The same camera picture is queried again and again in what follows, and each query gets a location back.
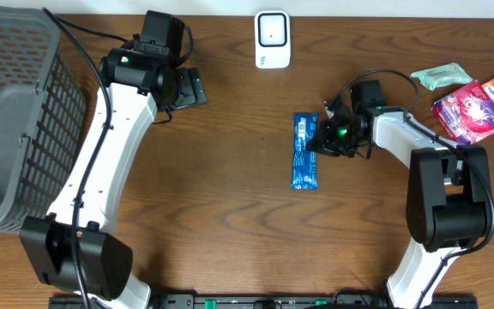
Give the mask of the teal wet wipes pack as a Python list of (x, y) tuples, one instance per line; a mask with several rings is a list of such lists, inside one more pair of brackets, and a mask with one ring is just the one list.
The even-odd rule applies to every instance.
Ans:
[(421, 85), (430, 91), (452, 84), (468, 84), (473, 81), (473, 78), (458, 63), (415, 71), (411, 77), (419, 79)]

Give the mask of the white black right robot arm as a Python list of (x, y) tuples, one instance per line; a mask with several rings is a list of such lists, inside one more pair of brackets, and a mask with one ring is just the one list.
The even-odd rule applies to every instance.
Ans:
[(438, 283), (458, 258), (483, 249), (494, 231), (487, 154), (443, 139), (406, 109), (390, 106), (378, 80), (346, 85), (326, 105), (329, 118), (308, 141), (310, 152), (352, 158), (361, 148), (391, 153), (409, 170), (406, 220), (411, 240), (386, 281), (394, 308), (431, 306)]

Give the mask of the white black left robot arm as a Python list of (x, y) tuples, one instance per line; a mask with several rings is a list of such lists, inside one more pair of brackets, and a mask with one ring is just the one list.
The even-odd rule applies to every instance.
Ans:
[(114, 233), (124, 184), (158, 112), (207, 102), (201, 73), (155, 52), (115, 48), (100, 63), (96, 113), (64, 188), (45, 218), (29, 216), (21, 244), (39, 281), (83, 296), (86, 306), (146, 308), (148, 284)]

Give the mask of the blue Oreo cookie pack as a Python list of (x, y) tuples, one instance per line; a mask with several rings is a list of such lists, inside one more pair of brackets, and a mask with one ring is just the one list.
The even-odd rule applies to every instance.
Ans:
[(307, 149), (308, 142), (316, 134), (317, 120), (317, 113), (297, 112), (294, 114), (291, 182), (294, 190), (318, 189), (316, 153)]

